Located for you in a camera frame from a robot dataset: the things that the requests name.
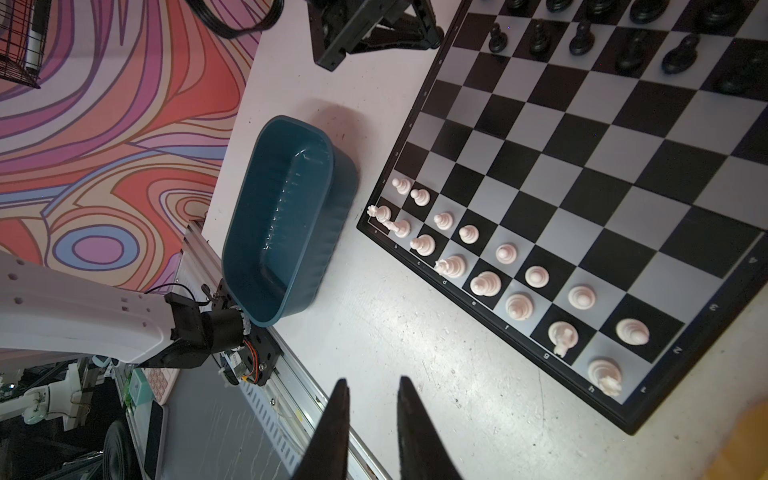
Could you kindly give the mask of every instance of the black wire basket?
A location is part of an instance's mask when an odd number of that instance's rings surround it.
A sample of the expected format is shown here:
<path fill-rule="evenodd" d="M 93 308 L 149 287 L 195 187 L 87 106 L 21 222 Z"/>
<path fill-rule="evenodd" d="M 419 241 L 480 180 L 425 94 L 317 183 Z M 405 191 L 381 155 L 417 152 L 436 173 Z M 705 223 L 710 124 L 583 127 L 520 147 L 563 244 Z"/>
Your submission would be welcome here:
<path fill-rule="evenodd" d="M 0 78 L 40 88 L 51 0 L 0 0 Z"/>

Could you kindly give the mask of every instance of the black pawn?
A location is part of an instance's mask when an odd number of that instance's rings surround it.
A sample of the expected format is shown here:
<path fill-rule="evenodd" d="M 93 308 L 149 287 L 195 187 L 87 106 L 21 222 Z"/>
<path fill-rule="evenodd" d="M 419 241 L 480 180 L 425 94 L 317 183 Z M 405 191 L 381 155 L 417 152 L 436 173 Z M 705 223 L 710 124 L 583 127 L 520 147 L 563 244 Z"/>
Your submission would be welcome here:
<path fill-rule="evenodd" d="M 494 23 L 491 28 L 491 39 L 488 40 L 488 50 L 491 53 L 499 53 L 507 46 L 507 34 L 502 31 L 498 23 Z"/>
<path fill-rule="evenodd" d="M 699 35 L 691 33 L 683 38 L 680 44 L 669 50 L 661 61 L 661 69 L 666 74 L 677 74 L 686 71 L 696 61 L 696 45 L 699 44 Z"/>
<path fill-rule="evenodd" d="M 547 10 L 550 12 L 562 12 L 566 8 L 571 6 L 574 0 L 547 0 Z"/>
<path fill-rule="evenodd" d="M 768 50 L 759 50 L 736 68 L 727 71 L 715 82 L 715 89 L 728 95 L 741 95 L 760 79 L 760 73 L 768 64 Z"/>
<path fill-rule="evenodd" d="M 590 20 L 603 18 L 616 7 L 616 0 L 586 0 L 585 12 Z"/>
<path fill-rule="evenodd" d="M 616 70 L 620 73 L 630 74 L 637 70 L 645 58 L 645 38 L 648 32 L 638 30 L 630 35 L 627 44 L 616 57 Z"/>
<path fill-rule="evenodd" d="M 711 0 L 699 10 L 697 23 L 703 31 L 717 31 L 733 22 L 742 10 L 740 0 Z"/>
<path fill-rule="evenodd" d="M 533 55 L 540 55 L 549 50 L 549 32 L 544 26 L 544 22 L 537 20 L 533 25 L 533 35 L 531 35 L 531 44 L 529 48 Z"/>
<path fill-rule="evenodd" d="M 518 10 L 528 4 L 528 0 L 507 0 L 508 10 Z"/>
<path fill-rule="evenodd" d="M 592 26 L 592 22 L 589 20 L 582 20 L 576 27 L 576 35 L 571 39 L 571 43 L 568 45 L 568 49 L 571 50 L 571 55 L 583 55 L 592 49 L 594 45 L 594 33 L 589 31 Z"/>
<path fill-rule="evenodd" d="M 629 8 L 629 19 L 641 25 L 652 22 L 664 13 L 669 4 L 669 0 L 635 0 Z"/>

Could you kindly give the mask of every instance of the white chess piece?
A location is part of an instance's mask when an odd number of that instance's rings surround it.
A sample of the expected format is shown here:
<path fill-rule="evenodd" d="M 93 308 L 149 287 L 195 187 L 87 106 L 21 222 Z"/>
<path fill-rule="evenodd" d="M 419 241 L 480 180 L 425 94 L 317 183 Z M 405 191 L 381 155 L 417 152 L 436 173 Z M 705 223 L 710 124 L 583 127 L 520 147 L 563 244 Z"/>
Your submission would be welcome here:
<path fill-rule="evenodd" d="M 448 212 L 435 215 L 434 220 L 435 225 L 437 225 L 440 230 L 447 230 L 453 226 L 453 215 Z"/>
<path fill-rule="evenodd" d="M 568 322 L 555 322 L 549 326 L 549 339 L 554 343 L 554 354 L 562 358 L 578 343 L 578 332 Z"/>
<path fill-rule="evenodd" d="M 395 235 L 397 235 L 400 238 L 407 237 L 408 234 L 411 233 L 411 224 L 408 223 L 407 220 L 400 220 L 399 222 L 384 220 L 382 222 L 382 225 L 384 225 L 384 227 L 389 228 L 391 231 L 395 232 Z"/>
<path fill-rule="evenodd" d="M 597 296 L 594 290 L 585 285 L 575 286 L 568 292 L 568 302 L 579 310 L 588 310 L 594 306 Z"/>
<path fill-rule="evenodd" d="M 458 237 L 464 243 L 474 243 L 480 238 L 480 231 L 474 225 L 465 225 L 458 229 Z"/>
<path fill-rule="evenodd" d="M 411 198 L 413 199 L 414 203 L 416 203 L 416 205 L 424 207 L 429 203 L 429 192 L 423 188 L 420 190 L 416 190 L 414 188 L 411 190 Z"/>
<path fill-rule="evenodd" d="M 389 220 L 389 218 L 392 216 L 392 211 L 386 205 L 382 205 L 381 207 L 370 205 L 367 211 L 369 216 L 376 217 L 379 222 Z"/>
<path fill-rule="evenodd" d="M 523 321 L 533 313 L 533 302 L 523 293 L 515 293 L 507 298 L 507 315 L 513 320 Z"/>
<path fill-rule="evenodd" d="M 621 394 L 621 370 L 608 359 L 592 360 L 587 368 L 589 381 L 594 383 L 605 395 Z"/>
<path fill-rule="evenodd" d="M 645 345 L 650 340 L 650 331 L 645 323 L 636 319 L 623 319 L 616 324 L 616 335 L 629 345 Z"/>
<path fill-rule="evenodd" d="M 435 239 L 430 235 L 421 235 L 411 240 L 411 248 L 422 257 L 432 255 L 435 251 Z"/>
<path fill-rule="evenodd" d="M 542 266 L 532 266 L 525 271 L 525 281 L 534 288 L 542 288 L 549 283 L 549 272 Z"/>
<path fill-rule="evenodd" d="M 502 289 L 502 279 L 493 272 L 482 272 L 469 282 L 469 289 L 475 295 L 494 296 Z"/>
<path fill-rule="evenodd" d="M 448 278 L 459 278 L 467 270 L 467 263 L 461 255 L 451 255 L 435 262 L 435 272 Z"/>
<path fill-rule="evenodd" d="M 509 265 L 514 262 L 517 257 L 518 251 L 515 246 L 510 243 L 505 243 L 496 249 L 496 260 L 504 265 Z"/>
<path fill-rule="evenodd" d="M 411 190 L 411 183 L 410 180 L 407 178 L 393 178 L 392 179 L 392 186 L 397 189 L 397 193 L 401 195 L 406 195 Z"/>

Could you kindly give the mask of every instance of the table surface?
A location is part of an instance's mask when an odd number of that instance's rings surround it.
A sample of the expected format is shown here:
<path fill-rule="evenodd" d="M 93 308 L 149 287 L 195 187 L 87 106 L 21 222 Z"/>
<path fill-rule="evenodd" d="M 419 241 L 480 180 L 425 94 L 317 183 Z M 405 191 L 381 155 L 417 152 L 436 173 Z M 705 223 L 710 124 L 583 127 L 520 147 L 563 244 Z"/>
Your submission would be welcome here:
<path fill-rule="evenodd" d="M 433 2 L 449 27 L 459 0 Z M 275 328 L 330 393 L 346 377 L 352 427 L 399 477 L 396 393 L 409 376 L 464 478 L 695 478 L 739 415 L 768 395 L 768 289 L 634 436 L 587 406 L 356 229 L 436 51 L 313 64 L 304 2 L 287 2 L 254 58 L 203 235 L 221 254 L 261 128 L 289 115 L 358 168 L 358 194 L 317 298 Z"/>

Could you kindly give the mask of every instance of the colorful patterned wall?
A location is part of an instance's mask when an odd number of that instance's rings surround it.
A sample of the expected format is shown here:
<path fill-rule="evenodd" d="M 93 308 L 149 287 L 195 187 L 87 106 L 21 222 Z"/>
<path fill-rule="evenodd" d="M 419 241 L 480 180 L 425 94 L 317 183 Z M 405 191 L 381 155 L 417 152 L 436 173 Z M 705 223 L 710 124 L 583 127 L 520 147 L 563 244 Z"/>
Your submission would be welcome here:
<path fill-rule="evenodd" d="M 263 0 L 214 0 L 232 26 Z M 259 35 L 183 0 L 54 0 L 41 89 L 0 81 L 0 250 L 109 285 L 168 281 L 201 217 Z"/>

